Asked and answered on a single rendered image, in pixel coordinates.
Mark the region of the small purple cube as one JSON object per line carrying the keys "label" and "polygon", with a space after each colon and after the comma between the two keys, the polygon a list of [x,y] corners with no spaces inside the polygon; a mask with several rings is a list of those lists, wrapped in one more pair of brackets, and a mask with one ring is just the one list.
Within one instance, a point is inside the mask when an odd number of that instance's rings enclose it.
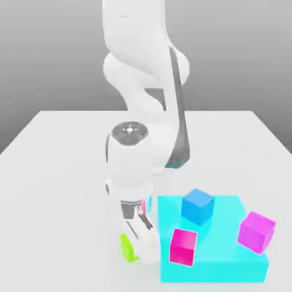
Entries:
{"label": "small purple cube", "polygon": [[250,212],[240,223],[237,242],[261,255],[273,238],[275,226],[275,221],[256,212]]}

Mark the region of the large cyan box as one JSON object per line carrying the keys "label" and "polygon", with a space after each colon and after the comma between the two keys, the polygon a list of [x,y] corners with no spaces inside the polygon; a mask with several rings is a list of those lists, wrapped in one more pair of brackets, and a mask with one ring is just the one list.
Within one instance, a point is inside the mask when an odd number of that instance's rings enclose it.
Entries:
{"label": "large cyan box", "polygon": [[[182,196],[158,196],[157,216],[161,241],[160,281],[264,282],[269,267],[266,254],[258,255],[237,242],[246,217],[238,196],[216,196],[213,216],[198,226],[181,216]],[[193,266],[169,261],[175,228],[198,235]]]}

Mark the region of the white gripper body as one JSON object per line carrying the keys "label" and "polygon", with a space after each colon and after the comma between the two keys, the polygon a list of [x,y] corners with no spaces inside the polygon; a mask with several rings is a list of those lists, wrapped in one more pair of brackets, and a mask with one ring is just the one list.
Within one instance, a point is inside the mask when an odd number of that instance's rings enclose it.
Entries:
{"label": "white gripper body", "polygon": [[160,261],[160,238],[153,226],[147,227],[140,218],[124,220],[123,231],[143,264],[153,264]]}

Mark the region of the small blue cube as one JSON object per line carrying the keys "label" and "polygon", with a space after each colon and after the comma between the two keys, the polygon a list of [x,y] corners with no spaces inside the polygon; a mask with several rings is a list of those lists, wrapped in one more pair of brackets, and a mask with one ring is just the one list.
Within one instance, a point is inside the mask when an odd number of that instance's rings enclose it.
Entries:
{"label": "small blue cube", "polygon": [[182,198],[181,216],[201,226],[212,217],[214,203],[214,196],[194,189]]}

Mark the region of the small green cube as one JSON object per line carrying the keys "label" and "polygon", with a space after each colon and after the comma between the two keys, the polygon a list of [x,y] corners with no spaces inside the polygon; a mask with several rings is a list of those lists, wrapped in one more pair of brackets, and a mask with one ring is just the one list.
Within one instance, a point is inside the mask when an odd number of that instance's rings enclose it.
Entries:
{"label": "small green cube", "polygon": [[120,248],[127,262],[133,262],[139,259],[135,253],[133,246],[125,233],[120,235]]}

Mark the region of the small magenta cube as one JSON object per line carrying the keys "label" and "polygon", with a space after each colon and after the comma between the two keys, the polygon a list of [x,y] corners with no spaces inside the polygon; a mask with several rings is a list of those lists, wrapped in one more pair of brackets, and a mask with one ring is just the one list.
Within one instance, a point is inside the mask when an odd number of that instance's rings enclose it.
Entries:
{"label": "small magenta cube", "polygon": [[175,228],[169,247],[169,262],[192,267],[197,243],[197,232]]}

